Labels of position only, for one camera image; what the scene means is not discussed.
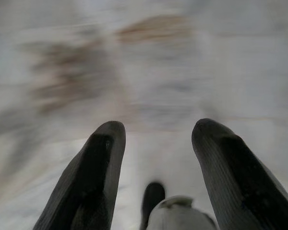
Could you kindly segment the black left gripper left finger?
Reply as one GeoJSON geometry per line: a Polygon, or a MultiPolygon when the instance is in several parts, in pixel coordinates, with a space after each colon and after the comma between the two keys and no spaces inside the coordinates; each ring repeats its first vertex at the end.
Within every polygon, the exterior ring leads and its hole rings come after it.
{"type": "Polygon", "coordinates": [[[33,230],[110,230],[125,144],[123,123],[99,126],[64,169],[33,230]]]}

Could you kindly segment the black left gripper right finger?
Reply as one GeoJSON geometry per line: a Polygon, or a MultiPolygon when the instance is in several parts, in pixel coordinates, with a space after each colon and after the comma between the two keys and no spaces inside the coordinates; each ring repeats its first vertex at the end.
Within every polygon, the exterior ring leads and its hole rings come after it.
{"type": "Polygon", "coordinates": [[[204,118],[192,146],[221,230],[288,230],[288,193],[241,137],[204,118]]]}

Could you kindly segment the grey robot leg black foot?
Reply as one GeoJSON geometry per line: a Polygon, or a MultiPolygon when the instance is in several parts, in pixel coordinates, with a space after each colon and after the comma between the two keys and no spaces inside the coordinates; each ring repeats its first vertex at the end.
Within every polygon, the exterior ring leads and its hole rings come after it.
{"type": "Polygon", "coordinates": [[[163,185],[151,182],[144,191],[139,230],[217,230],[214,220],[192,203],[184,195],[166,198],[163,185]]]}

